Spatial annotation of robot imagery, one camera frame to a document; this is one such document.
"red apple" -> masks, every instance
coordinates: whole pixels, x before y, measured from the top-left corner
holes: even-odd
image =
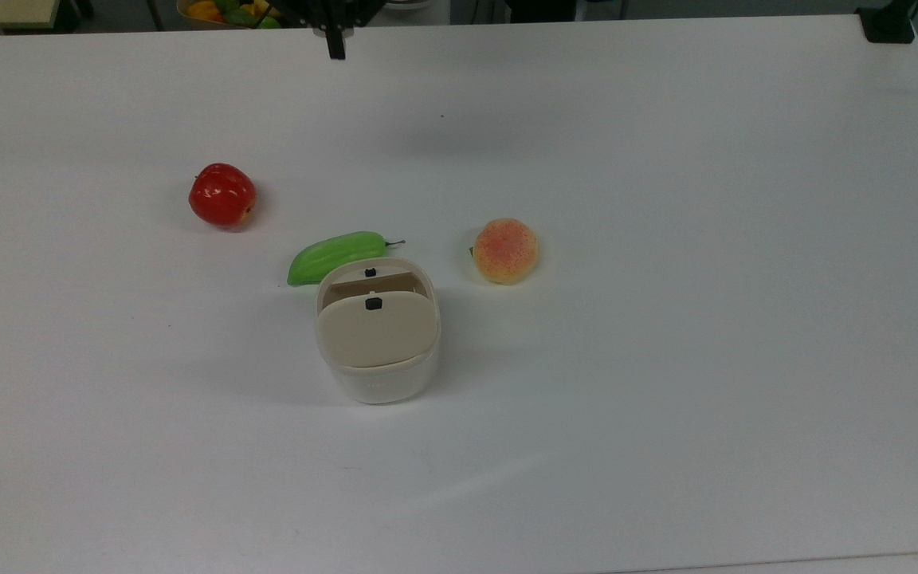
[[[204,167],[190,189],[190,208],[197,217],[222,229],[247,221],[256,202],[254,183],[228,163]]]

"table surface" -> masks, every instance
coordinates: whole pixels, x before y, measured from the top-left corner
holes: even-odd
[[[0,28],[51,28],[59,0],[0,0]]]
[[[212,161],[260,189],[198,221]],[[492,286],[466,247],[523,219]],[[335,387],[369,229],[441,368]],[[0,574],[571,573],[918,552],[918,42],[855,16],[0,37]]]

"peach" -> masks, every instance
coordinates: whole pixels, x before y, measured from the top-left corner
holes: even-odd
[[[488,222],[470,250],[484,279],[510,285],[531,272],[538,258],[536,235],[519,219]]]

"beige lid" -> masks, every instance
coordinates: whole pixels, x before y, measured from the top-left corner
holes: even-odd
[[[437,341],[437,306],[423,273],[398,266],[398,259],[375,261],[332,272],[335,277],[318,293],[317,339],[329,364],[401,363]]]

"floor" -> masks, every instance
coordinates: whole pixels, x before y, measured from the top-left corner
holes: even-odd
[[[80,21],[77,33],[148,32],[154,30],[148,0],[91,0],[94,18]],[[730,18],[744,15],[852,14],[860,5],[884,0],[629,0],[628,18]],[[163,28],[186,29],[175,0],[156,0]],[[449,0],[453,25],[499,22],[503,0]],[[618,0],[586,4],[587,21],[618,18]],[[918,33],[918,14],[915,19]]]

